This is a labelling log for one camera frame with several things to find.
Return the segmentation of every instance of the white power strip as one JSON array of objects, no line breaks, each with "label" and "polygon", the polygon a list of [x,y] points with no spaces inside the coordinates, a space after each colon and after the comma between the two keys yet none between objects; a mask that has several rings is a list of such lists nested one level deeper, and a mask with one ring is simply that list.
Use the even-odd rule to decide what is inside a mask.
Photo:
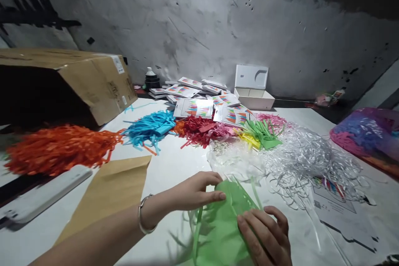
[{"label": "white power strip", "polygon": [[5,216],[12,222],[27,223],[90,177],[92,173],[90,168],[76,165],[47,184],[38,186],[13,200],[7,205]]}]

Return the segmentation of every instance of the hand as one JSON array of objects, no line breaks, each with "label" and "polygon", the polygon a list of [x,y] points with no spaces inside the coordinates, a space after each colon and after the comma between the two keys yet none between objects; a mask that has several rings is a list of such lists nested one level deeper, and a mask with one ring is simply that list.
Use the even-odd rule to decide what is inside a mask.
[{"label": "hand", "polygon": [[216,186],[222,180],[217,172],[199,172],[166,191],[172,210],[190,211],[211,202],[226,199],[221,191],[206,192],[208,185]]},{"label": "hand", "polygon": [[279,209],[273,206],[265,207],[264,212],[252,209],[244,212],[244,216],[239,215],[237,221],[254,265],[292,266],[288,220]]}]

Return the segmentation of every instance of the bangle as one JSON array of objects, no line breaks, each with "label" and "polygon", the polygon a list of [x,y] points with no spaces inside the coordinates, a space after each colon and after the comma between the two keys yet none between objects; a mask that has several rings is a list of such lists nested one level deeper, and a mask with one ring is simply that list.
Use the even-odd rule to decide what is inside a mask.
[{"label": "bangle", "polygon": [[145,198],[143,198],[143,200],[140,203],[140,206],[138,206],[138,226],[140,227],[140,230],[143,232],[144,235],[148,235],[151,234],[153,231],[155,231],[155,229],[157,228],[158,225],[156,225],[153,229],[145,229],[143,227],[143,225],[141,224],[141,208],[144,205],[144,202],[146,200],[148,200],[150,197],[152,197],[152,194],[149,194],[148,196],[146,196]]}]

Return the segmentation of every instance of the white box lid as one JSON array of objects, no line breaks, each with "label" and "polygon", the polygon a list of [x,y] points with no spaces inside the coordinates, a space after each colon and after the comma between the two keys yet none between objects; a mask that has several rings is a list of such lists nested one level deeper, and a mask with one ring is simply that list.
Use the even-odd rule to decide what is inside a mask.
[{"label": "white box lid", "polygon": [[266,89],[267,66],[249,66],[238,64],[236,66],[235,87],[248,89]]}]

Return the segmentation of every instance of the glue bottle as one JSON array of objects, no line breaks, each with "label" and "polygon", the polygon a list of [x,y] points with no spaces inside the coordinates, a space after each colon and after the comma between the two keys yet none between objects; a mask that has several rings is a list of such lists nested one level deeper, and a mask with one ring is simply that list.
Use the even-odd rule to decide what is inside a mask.
[{"label": "glue bottle", "polygon": [[147,68],[147,73],[145,74],[145,91],[151,88],[161,88],[158,76],[153,72],[152,68]]}]

